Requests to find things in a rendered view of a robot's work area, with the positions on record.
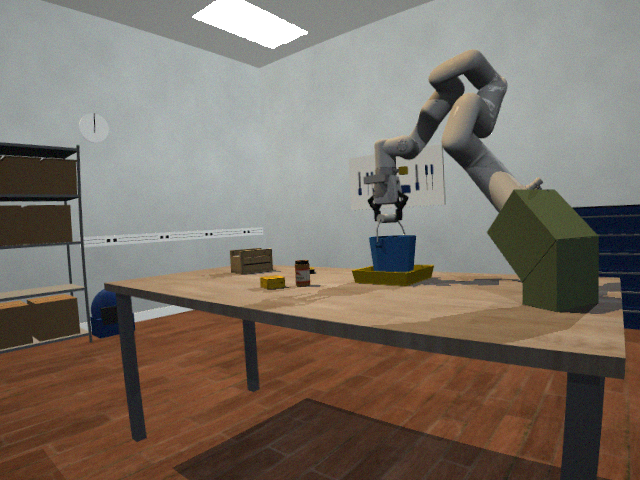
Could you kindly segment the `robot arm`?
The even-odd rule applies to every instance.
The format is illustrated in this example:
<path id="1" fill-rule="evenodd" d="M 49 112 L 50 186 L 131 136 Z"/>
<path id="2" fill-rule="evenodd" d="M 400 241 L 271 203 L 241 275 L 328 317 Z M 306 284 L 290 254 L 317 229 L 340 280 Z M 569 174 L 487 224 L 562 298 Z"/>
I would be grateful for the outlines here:
<path id="1" fill-rule="evenodd" d="M 462 74 L 480 89 L 477 94 L 464 94 L 464 84 L 458 77 Z M 399 172 L 396 156 L 406 160 L 418 156 L 452 109 L 442 147 L 469 174 L 498 213 L 513 189 L 542 189 L 539 177 L 530 185 L 521 185 L 479 139 L 492 133 L 508 87 L 506 79 L 480 51 L 468 50 L 443 62 L 430 73 L 429 83 L 436 90 L 421 108 L 412 133 L 375 142 L 376 175 L 363 177 L 364 184 L 389 182 L 389 176 Z"/>

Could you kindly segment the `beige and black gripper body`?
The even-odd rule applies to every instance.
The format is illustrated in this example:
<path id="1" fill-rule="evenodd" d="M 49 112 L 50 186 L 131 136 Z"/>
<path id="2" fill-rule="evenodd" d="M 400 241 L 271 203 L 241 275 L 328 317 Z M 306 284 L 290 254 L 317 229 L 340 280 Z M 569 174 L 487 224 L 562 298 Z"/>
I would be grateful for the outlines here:
<path id="1" fill-rule="evenodd" d="M 398 191 L 402 192 L 399 176 L 390 175 L 389 182 L 375 183 L 374 184 L 374 203 L 377 205 L 388 205 L 397 202 L 399 200 Z M 402 201 L 402 197 L 401 201 Z M 401 202 L 400 201 L 400 202 Z"/>

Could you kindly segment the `small glass jar with black lid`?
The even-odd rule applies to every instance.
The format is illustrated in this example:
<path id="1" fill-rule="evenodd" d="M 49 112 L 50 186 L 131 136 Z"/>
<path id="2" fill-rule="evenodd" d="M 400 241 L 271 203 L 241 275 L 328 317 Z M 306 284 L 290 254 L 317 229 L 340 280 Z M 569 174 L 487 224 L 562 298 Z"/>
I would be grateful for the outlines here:
<path id="1" fill-rule="evenodd" d="M 295 261 L 295 279 L 296 279 L 296 286 L 310 285 L 309 260 Z"/>

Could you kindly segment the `small wooden crate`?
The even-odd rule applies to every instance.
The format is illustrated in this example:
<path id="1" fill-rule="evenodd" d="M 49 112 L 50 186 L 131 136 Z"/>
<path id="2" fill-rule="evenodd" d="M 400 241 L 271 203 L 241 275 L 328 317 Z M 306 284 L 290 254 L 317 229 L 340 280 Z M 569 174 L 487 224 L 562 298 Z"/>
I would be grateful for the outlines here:
<path id="1" fill-rule="evenodd" d="M 230 263 L 231 272 L 238 274 L 273 271 L 272 249 L 230 250 Z"/>

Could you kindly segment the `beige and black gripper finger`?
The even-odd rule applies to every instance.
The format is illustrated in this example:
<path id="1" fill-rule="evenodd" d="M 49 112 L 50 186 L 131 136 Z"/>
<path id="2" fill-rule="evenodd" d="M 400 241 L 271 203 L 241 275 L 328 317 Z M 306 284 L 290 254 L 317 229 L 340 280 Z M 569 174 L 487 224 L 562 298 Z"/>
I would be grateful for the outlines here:
<path id="1" fill-rule="evenodd" d="M 373 200 L 374 200 L 374 196 L 372 196 L 372 197 L 370 197 L 368 199 L 368 203 L 369 203 L 370 207 L 372 208 L 372 210 L 374 211 L 374 219 L 375 219 L 375 221 L 377 221 L 377 219 L 376 219 L 377 215 L 381 214 L 381 211 L 379 211 L 379 209 L 380 209 L 382 204 L 381 205 L 374 204 Z"/>
<path id="2" fill-rule="evenodd" d="M 406 202 L 408 200 L 408 196 L 406 196 L 405 194 L 401 193 L 400 191 L 398 191 L 398 196 L 403 198 L 403 201 L 400 202 L 397 199 L 397 202 L 394 203 L 394 205 L 396 206 L 396 220 L 402 220 L 403 214 L 402 214 L 402 209 L 404 208 L 404 206 L 406 205 Z M 400 204 L 400 205 L 399 205 Z"/>

